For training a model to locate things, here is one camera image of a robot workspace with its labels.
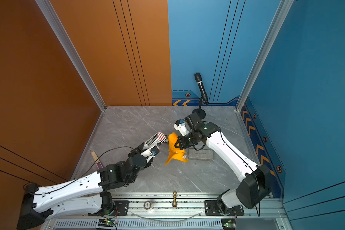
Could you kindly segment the orange fluffy cloth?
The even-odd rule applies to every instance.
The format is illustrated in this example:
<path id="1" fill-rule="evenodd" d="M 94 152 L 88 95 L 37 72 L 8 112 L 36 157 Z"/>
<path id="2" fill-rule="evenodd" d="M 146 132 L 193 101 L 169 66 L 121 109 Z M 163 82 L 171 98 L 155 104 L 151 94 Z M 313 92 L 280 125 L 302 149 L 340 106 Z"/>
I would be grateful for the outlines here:
<path id="1" fill-rule="evenodd" d="M 169 143 L 169 155 L 165 165 L 170 163 L 171 160 L 178 160 L 184 163 L 188 163 L 189 160 L 187 159 L 187 154 L 184 149 L 180 149 L 175 147 L 175 144 L 178 141 L 178 135 L 176 133 L 172 133 L 168 136 L 168 143 Z"/>

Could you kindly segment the newspaper print eyeglass case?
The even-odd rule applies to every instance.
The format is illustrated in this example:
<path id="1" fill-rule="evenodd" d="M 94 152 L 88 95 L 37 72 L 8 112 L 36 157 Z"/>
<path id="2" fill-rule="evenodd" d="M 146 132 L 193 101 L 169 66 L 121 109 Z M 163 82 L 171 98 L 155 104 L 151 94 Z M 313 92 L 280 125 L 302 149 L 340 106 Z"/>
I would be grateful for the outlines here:
<path id="1" fill-rule="evenodd" d="M 158 132 L 155 135 L 153 135 L 151 138 L 149 138 L 146 142 L 144 142 L 144 149 L 149 149 L 154 146 L 161 146 L 163 143 L 166 142 L 166 135 L 162 132 Z"/>

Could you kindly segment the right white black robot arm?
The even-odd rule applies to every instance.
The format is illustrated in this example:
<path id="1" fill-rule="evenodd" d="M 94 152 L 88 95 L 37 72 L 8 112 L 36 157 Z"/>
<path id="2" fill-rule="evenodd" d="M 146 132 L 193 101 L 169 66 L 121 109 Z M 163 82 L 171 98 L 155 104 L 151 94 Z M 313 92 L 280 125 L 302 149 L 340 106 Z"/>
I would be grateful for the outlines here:
<path id="1" fill-rule="evenodd" d="M 219 195 L 219 212 L 228 215 L 234 207 L 244 206 L 247 209 L 256 208 L 259 215 L 260 202 L 272 192 L 270 169 L 265 165 L 259 166 L 243 155 L 216 124 L 199 122 L 196 126 L 187 126 L 183 120 L 177 120 L 174 124 L 180 133 L 174 146 L 184 150 L 199 142 L 204 143 L 225 161 L 240 181 L 236 189 L 229 189 Z"/>

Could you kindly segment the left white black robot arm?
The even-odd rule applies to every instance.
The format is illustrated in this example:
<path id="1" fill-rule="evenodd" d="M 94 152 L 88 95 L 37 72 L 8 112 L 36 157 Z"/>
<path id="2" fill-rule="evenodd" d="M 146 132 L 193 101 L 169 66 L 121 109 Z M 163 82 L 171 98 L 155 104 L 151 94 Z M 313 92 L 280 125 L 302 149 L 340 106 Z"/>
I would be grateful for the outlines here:
<path id="1" fill-rule="evenodd" d="M 110 164 L 89 175 L 53 186 L 40 186 L 28 183 L 24 186 L 24 197 L 17 223 L 18 230 L 28 230 L 40 226 L 47 218 L 54 215 L 56 209 L 66 211 L 67 201 L 100 194 L 99 213 L 113 210 L 112 197 L 109 190 L 127 187 L 134 183 L 140 171 L 149 167 L 156 154 L 158 146 L 145 150 L 133 149 L 126 161 Z"/>

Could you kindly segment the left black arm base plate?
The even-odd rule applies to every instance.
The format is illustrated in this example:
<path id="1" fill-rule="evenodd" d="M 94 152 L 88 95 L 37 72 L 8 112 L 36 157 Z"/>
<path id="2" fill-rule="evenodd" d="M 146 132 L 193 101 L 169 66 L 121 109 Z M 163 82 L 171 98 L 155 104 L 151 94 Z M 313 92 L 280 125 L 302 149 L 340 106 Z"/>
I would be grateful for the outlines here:
<path id="1" fill-rule="evenodd" d="M 88 213 L 88 216 L 97 216 L 97 217 L 125 217 L 127 216 L 129 209 L 129 201 L 127 200 L 117 200 L 113 202 L 112 208 L 101 208 L 96 213 Z"/>

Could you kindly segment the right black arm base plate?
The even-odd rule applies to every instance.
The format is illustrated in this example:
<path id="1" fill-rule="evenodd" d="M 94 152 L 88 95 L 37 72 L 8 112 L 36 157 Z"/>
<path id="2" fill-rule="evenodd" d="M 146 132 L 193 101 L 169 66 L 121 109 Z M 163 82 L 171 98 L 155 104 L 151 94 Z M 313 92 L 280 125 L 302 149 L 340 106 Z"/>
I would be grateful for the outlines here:
<path id="1" fill-rule="evenodd" d="M 216 200 L 205 200 L 204 210 L 206 216 L 244 216 L 244 209 L 242 206 L 234 206 L 229 209 L 220 208 Z"/>

